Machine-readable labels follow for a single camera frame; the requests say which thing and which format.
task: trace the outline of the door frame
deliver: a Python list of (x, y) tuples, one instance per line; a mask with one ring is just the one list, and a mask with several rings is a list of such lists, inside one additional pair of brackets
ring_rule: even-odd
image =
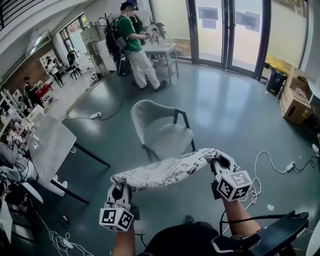
[(241, 67), (233, 66), (233, 50), (235, 44), (235, 26), (236, 12), (235, 0), (221, 0), (222, 6), (222, 52), (221, 62), (215, 62), (199, 58), (199, 34), (196, 0), (185, 0), (187, 16), (189, 21), (190, 45), (191, 45), (191, 62), (192, 64), (203, 64), (216, 68), (227, 69), (229, 71), (244, 74), (253, 78), (259, 78), (265, 65), (267, 56), (270, 28), (271, 28), (271, 0), (262, 1), (262, 26), (260, 46), (255, 65), (255, 70), (247, 70)]

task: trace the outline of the black bin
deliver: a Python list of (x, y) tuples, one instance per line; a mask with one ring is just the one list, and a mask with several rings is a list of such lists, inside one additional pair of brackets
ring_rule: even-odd
[(287, 73), (270, 66), (271, 74), (266, 82), (266, 90), (277, 95), (287, 79)]

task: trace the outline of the red object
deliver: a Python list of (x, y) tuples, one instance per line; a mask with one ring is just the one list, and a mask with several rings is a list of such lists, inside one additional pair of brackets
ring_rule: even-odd
[(42, 89), (36, 92), (36, 95), (41, 99), (49, 90), (52, 90), (51, 85), (46, 83)]

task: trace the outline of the cap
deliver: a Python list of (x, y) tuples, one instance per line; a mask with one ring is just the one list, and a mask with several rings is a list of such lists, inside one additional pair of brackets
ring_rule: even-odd
[(120, 10), (123, 11), (124, 9), (126, 9), (127, 7), (131, 7), (132, 11), (134, 11), (136, 9), (135, 5), (133, 2), (123, 2), (121, 4), (121, 8)]

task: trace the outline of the forearm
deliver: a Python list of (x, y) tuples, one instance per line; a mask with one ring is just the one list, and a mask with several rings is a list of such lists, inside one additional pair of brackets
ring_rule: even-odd
[[(240, 201), (228, 202), (223, 200), (225, 213), (228, 221), (239, 221), (251, 218)], [(230, 224), (230, 230), (233, 235), (250, 236), (260, 230), (261, 227), (255, 220), (249, 220)]]
[(148, 36), (146, 34), (130, 34), (129, 38), (133, 40), (146, 40), (148, 39)]
[(132, 222), (127, 232), (117, 232), (111, 256), (135, 256), (135, 228)]

